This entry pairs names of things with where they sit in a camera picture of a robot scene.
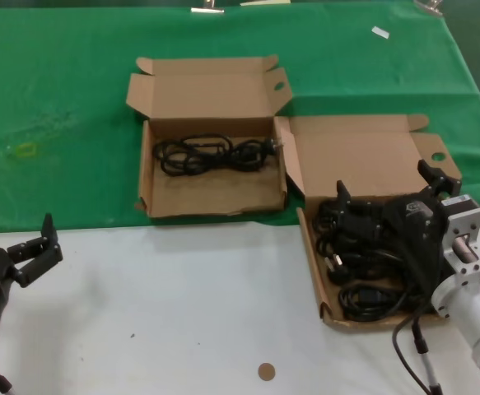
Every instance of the cardboard box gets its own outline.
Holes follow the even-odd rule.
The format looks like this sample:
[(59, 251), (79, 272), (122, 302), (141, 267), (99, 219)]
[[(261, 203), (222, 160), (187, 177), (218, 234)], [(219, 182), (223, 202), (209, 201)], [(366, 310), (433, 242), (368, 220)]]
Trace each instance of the cardboard box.
[[(277, 118), (277, 123), (287, 173), (305, 196), (305, 210), (299, 209), (298, 216), (320, 317), (327, 324), (347, 328), (396, 325), (405, 315), (374, 323), (344, 318), (338, 304), (340, 287), (329, 281), (324, 258), (316, 252), (311, 220), (320, 202), (337, 196), (338, 180), (353, 198), (384, 200), (419, 192), (426, 186), (417, 172), (420, 159), (460, 179), (443, 141), (437, 135), (417, 132), (428, 124), (425, 115)], [(432, 159), (443, 154), (441, 161)]]
[(155, 60), (139, 58), (144, 74), (132, 74), (127, 104), (148, 117), (142, 130), (139, 197), (150, 217), (236, 215), (285, 206), (286, 172), (281, 148), (261, 171), (211, 170), (170, 177), (152, 157), (166, 138), (220, 133), (280, 141), (276, 114), (291, 100), (277, 56)]

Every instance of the cardboard box flap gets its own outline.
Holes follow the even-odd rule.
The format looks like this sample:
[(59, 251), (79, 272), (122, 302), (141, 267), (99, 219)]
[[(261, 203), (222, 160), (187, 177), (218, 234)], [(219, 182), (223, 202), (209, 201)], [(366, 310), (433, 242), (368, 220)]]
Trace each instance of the cardboard box flap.
[(307, 198), (336, 196), (340, 179), (355, 197), (412, 193), (425, 183), (410, 132), (427, 124), (424, 115), (291, 118), (282, 127), (288, 175)]
[(268, 72), (278, 65), (278, 56), (265, 58), (193, 58), (150, 59), (137, 58), (137, 66), (151, 76), (235, 74)]
[(277, 56), (139, 58), (127, 104), (150, 119), (267, 118), (291, 100)]

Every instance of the metal bracket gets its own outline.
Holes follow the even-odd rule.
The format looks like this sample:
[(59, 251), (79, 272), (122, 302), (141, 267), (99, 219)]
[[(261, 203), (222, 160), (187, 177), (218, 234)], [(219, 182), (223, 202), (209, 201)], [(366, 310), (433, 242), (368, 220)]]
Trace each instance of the metal bracket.
[(201, 12), (207, 14), (222, 14), (225, 10), (214, 7), (215, 0), (203, 0), (203, 8), (192, 7), (191, 12)]
[(413, 0), (415, 4), (421, 8), (424, 12), (435, 16), (443, 16), (443, 13), (439, 11), (438, 6), (443, 2), (443, 0), (430, 0), (428, 3), (421, 2), (419, 0)]

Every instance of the black cable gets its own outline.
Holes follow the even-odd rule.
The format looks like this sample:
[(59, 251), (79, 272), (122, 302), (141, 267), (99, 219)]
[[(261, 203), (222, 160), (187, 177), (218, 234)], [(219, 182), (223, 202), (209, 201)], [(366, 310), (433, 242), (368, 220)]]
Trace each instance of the black cable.
[(338, 292), (338, 303), (347, 319), (359, 323), (379, 321), (404, 307), (407, 291), (392, 290), (368, 284), (356, 284)]
[(158, 142), (153, 155), (161, 169), (171, 177), (199, 175), (212, 169), (229, 168), (252, 172), (262, 169), (269, 155), (275, 154), (271, 138), (249, 139), (238, 144), (218, 133), (193, 135), (179, 140)]
[(404, 358), (404, 355), (401, 352), (401, 349), (398, 346), (398, 342), (397, 342), (397, 336), (398, 336), (398, 333), (400, 332), (400, 330), (402, 328), (404, 328), (408, 323), (413, 321), (416, 317), (419, 317), (426, 310), (427, 307), (428, 307), (427, 302), (421, 304), (419, 309), (415, 310), (411, 315), (408, 315), (403, 321), (400, 322), (399, 325), (397, 325), (394, 328), (394, 331), (392, 333), (392, 343), (394, 344), (394, 349), (395, 349), (395, 352), (397, 353), (398, 358), (401, 360), (401, 364), (403, 364), (404, 368), (408, 371), (408, 373), (410, 373), (410, 376), (412, 376), (412, 378), (419, 385), (419, 387), (421, 387), (422, 391), (424, 391), (424, 393), (426, 395), (432, 395), (430, 390), (421, 381), (421, 379), (419, 379), (419, 377), (416, 375), (416, 373), (413, 371), (413, 369), (410, 367), (410, 365), (408, 364), (408, 362)]
[[(442, 267), (443, 267), (443, 258), (442, 257), (439, 257), (438, 259), (438, 265), (437, 265), (437, 269), (436, 269), (436, 279), (435, 279), (435, 283), (434, 283), (434, 286), (432, 289), (435, 289), (438, 285), (439, 285), (439, 282), (440, 282), (440, 274), (441, 274), (441, 271), (442, 271)], [(394, 344), (394, 349), (395, 349), (395, 352), (397, 353), (397, 356), (398, 358), (401, 360), (401, 363), (403, 364), (404, 368), (408, 371), (408, 373), (412, 376), (412, 378), (415, 380), (415, 382), (419, 385), (419, 387), (421, 387), (422, 391), (424, 391), (424, 393), (426, 395), (434, 395), (436, 393), (436, 391), (432, 391), (431, 389), (429, 389), (422, 381), (421, 379), (419, 379), (419, 377), (416, 375), (416, 373), (413, 371), (413, 369), (410, 367), (410, 365), (408, 364), (408, 362), (406, 361), (406, 359), (404, 358), (404, 355), (403, 353), (401, 352), (401, 349), (400, 347), (398, 346), (398, 342), (397, 342), (397, 336), (398, 336), (398, 333), (401, 331), (401, 329), (403, 329), (408, 323), (410, 323), (411, 321), (414, 321), (415, 323), (418, 323), (418, 320), (419, 318), (421, 317), (421, 315), (431, 307), (431, 295), (432, 293), (430, 293), (426, 298), (425, 300), (421, 303), (421, 305), (419, 306), (418, 309), (416, 309), (412, 315), (409, 315), (407, 316), (403, 321), (401, 321), (395, 328), (394, 328), (394, 331), (392, 333), (392, 343)]]

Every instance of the green fabric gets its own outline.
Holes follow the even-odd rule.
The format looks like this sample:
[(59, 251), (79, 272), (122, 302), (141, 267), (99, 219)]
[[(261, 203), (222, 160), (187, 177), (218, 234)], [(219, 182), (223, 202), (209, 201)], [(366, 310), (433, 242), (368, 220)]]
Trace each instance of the green fabric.
[[(389, 39), (371, 33), (373, 26)], [(277, 53), (287, 114), (424, 113), (480, 202), (480, 95), (443, 20), (411, 3), (0, 10), (0, 231), (149, 225), (137, 201), (141, 124), (124, 103), (138, 56)], [(235, 218), (296, 223), (282, 213)], [(152, 223), (195, 223), (223, 218)]]

